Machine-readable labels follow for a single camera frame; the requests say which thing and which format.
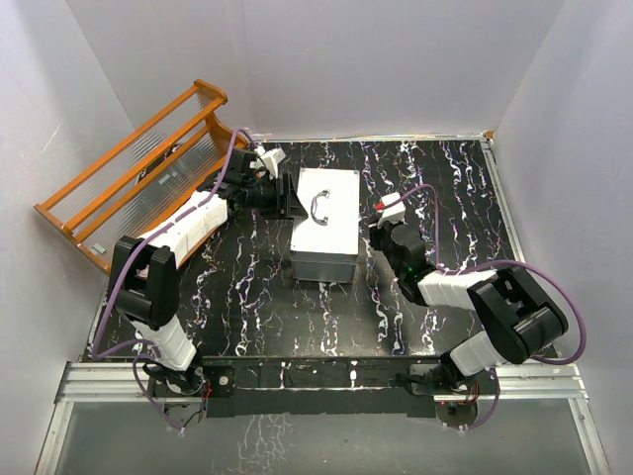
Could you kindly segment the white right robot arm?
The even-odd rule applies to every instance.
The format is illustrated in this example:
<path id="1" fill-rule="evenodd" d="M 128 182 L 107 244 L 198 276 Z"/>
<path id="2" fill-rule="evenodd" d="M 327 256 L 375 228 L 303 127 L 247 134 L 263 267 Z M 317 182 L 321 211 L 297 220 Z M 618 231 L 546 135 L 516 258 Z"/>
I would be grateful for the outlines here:
<path id="1" fill-rule="evenodd" d="M 403 296 L 422 307 L 473 311 L 483 329 L 426 371 L 411 367 L 399 381 L 409 390 L 426 387 L 461 393 L 477 374 L 506 363 L 521 364 L 569 329 L 564 312 L 541 285 L 518 265 L 451 275 L 426 258 L 425 245 L 412 226 L 373 223 L 370 245 L 382 252 Z"/>

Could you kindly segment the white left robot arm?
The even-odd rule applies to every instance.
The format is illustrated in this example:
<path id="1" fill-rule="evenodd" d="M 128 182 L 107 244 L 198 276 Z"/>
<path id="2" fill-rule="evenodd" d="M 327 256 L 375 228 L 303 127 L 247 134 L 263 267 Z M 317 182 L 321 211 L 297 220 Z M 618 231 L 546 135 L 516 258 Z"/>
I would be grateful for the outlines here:
<path id="1" fill-rule="evenodd" d="M 267 220 L 307 216 L 292 176 L 279 170 L 285 156 L 281 148 L 233 150 L 228 164 L 208 175 L 166 221 L 141 237 L 121 237 L 115 245 L 103 315 L 124 315 L 184 395 L 202 388 L 205 372 L 193 363 L 197 349 L 176 316 L 178 269 L 238 211 L 254 209 Z"/>

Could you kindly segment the silver metal medicine case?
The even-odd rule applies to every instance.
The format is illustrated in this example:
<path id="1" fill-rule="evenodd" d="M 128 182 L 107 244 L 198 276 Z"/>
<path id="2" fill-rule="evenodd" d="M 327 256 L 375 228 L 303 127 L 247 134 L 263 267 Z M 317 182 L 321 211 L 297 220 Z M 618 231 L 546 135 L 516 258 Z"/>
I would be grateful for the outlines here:
<path id="1" fill-rule="evenodd" d="M 360 239 L 360 172 L 303 168 L 297 190 L 308 212 L 294 221 L 290 257 L 297 280 L 350 283 Z"/>

